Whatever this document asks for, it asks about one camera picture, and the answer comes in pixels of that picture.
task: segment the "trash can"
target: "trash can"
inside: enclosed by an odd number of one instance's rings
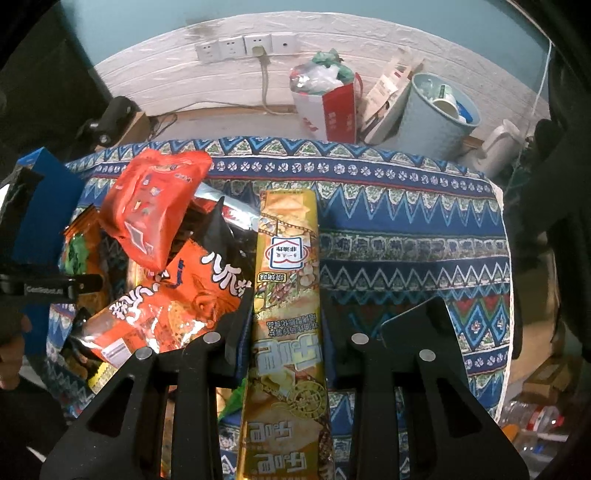
[[[429,79],[433,82],[434,89],[438,89],[444,83],[452,87],[456,100],[472,116],[471,123],[462,123],[431,104],[417,87]],[[383,147],[436,160],[451,160],[459,151],[462,139],[479,124],[478,108],[455,82],[432,73],[417,73],[413,77],[398,134]]]

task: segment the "cup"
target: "cup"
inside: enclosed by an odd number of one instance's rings
[[[457,119],[460,115],[457,109],[456,98],[453,96],[453,90],[445,83],[442,83],[439,87],[439,94],[437,98],[433,99],[433,105],[452,118]]]

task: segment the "power outlet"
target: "power outlet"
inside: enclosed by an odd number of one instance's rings
[[[244,35],[244,45],[246,47],[246,55],[249,56],[254,56],[252,53],[254,47],[263,47],[267,55],[273,53],[271,34],[269,33]]]
[[[195,45],[197,57],[202,63],[211,63],[220,60],[220,50],[217,40],[198,43]]]
[[[297,41],[295,33],[272,33],[271,46],[273,48],[273,55],[280,54],[294,54],[300,51],[300,45]]]
[[[220,38],[217,44],[220,48],[220,58],[222,60],[246,57],[244,38],[242,37]]]

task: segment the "gold snack package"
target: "gold snack package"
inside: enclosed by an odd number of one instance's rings
[[[261,192],[236,480],[333,478],[319,276],[314,192]]]

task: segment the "cable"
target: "cable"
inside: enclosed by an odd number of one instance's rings
[[[542,81],[540,83],[540,88],[538,89],[538,93],[535,96],[534,106],[531,109],[530,119],[527,122],[527,128],[525,129],[524,136],[523,136],[523,143],[521,145],[521,149],[519,151],[519,157],[517,157],[517,165],[520,165],[521,155],[525,150],[525,139],[527,137],[528,132],[530,131],[531,121],[534,119],[535,109],[538,106],[538,101],[540,100],[540,96],[542,95],[542,90],[544,89],[544,83],[546,82],[546,76],[548,75],[548,68],[550,67],[550,57],[552,55],[552,41],[548,40],[549,47],[548,47],[548,55],[546,57],[546,65],[544,66],[544,74],[542,75]]]
[[[265,109],[265,112],[270,113],[271,115],[292,115],[292,113],[287,112],[276,112],[271,110],[267,105],[267,92],[269,91],[269,70],[267,69],[267,65],[269,64],[269,57],[267,52],[265,51],[265,47],[256,46],[252,49],[252,53],[255,57],[259,59],[261,64],[261,77],[262,77],[262,107]]]
[[[162,127],[162,124],[164,123],[166,118],[170,115],[173,116],[172,121],[170,123],[168,123],[165,127]],[[174,125],[177,122],[177,120],[178,120],[178,115],[176,113],[171,112],[171,113],[167,113],[166,115],[164,115],[162,120],[158,121],[158,124],[156,125],[156,127],[154,127],[152,129],[152,131],[150,132],[150,136],[148,137],[148,142],[151,142],[152,140],[154,140],[155,138],[159,137],[164,132],[166,132],[166,130],[169,127],[171,127],[172,125]]]
[[[196,102],[188,103],[186,105],[183,105],[183,106],[180,106],[178,108],[175,108],[174,110],[171,110],[169,112],[166,112],[166,113],[164,113],[162,115],[159,115],[162,118],[162,120],[160,120],[156,124],[156,126],[152,129],[152,132],[150,133],[150,136],[148,137],[148,141],[152,141],[155,138],[159,137],[169,127],[171,127],[172,125],[174,125],[177,122],[177,120],[178,120],[178,115],[176,114],[177,112],[179,112],[180,110],[184,110],[184,109],[186,109],[186,108],[188,108],[190,106],[198,105],[200,103],[219,103],[221,105],[237,106],[237,107],[240,107],[240,108],[248,108],[250,110],[263,111],[263,112],[266,112],[266,113],[270,113],[271,115],[293,115],[293,113],[289,113],[289,112],[276,112],[274,110],[271,110],[271,108],[269,108],[269,106],[267,105],[267,93],[269,91],[269,71],[267,69],[267,65],[269,63],[269,57],[267,56],[267,52],[265,51],[264,47],[259,47],[259,46],[254,47],[253,48],[253,53],[254,53],[255,57],[257,57],[259,59],[259,62],[261,64],[261,76],[262,76],[262,96],[261,96],[261,100],[262,100],[262,106],[258,106],[258,105],[243,105],[241,103],[232,103],[232,102],[219,102],[217,100],[197,100]],[[164,121],[170,115],[173,116],[173,119],[165,127],[162,127]]]

